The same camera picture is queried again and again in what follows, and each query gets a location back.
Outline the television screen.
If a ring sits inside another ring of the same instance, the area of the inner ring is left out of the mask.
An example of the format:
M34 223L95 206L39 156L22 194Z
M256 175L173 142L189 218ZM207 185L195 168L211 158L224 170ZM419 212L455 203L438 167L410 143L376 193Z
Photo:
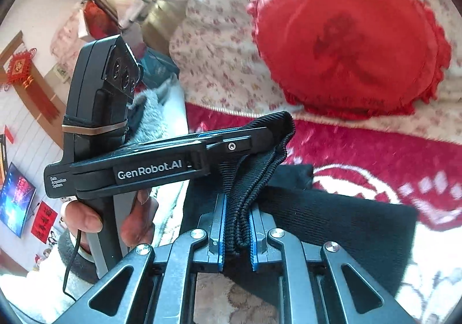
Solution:
M36 187L10 164L1 189L1 222L21 237Z

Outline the red chinese knot decoration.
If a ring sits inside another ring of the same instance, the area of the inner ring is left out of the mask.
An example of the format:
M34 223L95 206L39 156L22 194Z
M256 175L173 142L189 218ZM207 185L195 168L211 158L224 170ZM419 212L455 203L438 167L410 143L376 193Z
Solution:
M52 122L58 117L59 111L31 73L36 53L37 49L31 48L12 55L6 71L7 84L21 85L43 117Z

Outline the black knit pants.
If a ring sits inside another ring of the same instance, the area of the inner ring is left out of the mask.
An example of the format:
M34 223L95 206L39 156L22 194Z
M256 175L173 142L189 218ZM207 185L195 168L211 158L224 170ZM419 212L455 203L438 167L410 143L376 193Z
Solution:
M214 209L217 194L228 197L224 275L233 283L230 300L236 302L238 291L269 304L277 300L275 275L252 272L250 266L248 216L253 204L303 242L317 246L339 242L388 293L396 295L411 252L416 210L313 188L310 164L284 164L295 135L292 117L283 111L239 121L235 127L261 126L271 130L275 146L222 162L209 175L190 181L183 205L180 233L193 229L200 216Z

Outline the teal bag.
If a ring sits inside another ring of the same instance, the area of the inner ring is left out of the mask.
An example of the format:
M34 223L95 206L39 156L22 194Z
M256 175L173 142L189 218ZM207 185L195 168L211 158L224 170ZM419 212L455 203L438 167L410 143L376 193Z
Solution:
M171 75L178 77L180 72L169 56L150 47L147 47L139 63L143 66L143 84L148 89L160 87Z

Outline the floral cream bedsheet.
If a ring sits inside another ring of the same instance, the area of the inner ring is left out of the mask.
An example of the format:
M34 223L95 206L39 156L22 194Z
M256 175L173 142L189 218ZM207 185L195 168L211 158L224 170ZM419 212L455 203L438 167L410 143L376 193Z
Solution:
M452 0L422 0L435 12L452 61L430 104L413 115L355 122L355 127L461 142L461 13ZM252 40L248 0L189 0L169 45L189 103L231 115L260 116L288 108Z

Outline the red heart pillow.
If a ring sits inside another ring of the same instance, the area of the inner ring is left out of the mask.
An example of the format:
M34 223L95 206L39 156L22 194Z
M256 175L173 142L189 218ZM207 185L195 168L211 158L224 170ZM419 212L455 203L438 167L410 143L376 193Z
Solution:
M250 0L252 37L286 101L344 120L435 99L451 47L421 0Z

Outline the grey fleece blanket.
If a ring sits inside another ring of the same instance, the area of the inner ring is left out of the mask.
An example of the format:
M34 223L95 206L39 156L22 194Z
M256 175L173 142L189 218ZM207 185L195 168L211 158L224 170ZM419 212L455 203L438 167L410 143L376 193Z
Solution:
M138 93L130 111L134 126L129 143L169 139L188 133L184 91L175 75L156 89ZM122 238L130 245L150 242L160 246L177 237L188 186L186 180L138 192L132 213L123 224Z

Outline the red white plush blanket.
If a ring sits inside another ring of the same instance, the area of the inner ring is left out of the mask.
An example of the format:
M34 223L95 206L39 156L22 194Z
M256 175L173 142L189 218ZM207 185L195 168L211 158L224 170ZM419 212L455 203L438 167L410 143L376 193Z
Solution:
M419 323L447 323L461 299L461 109L295 123L287 163L312 164L316 188L417 210L398 301Z

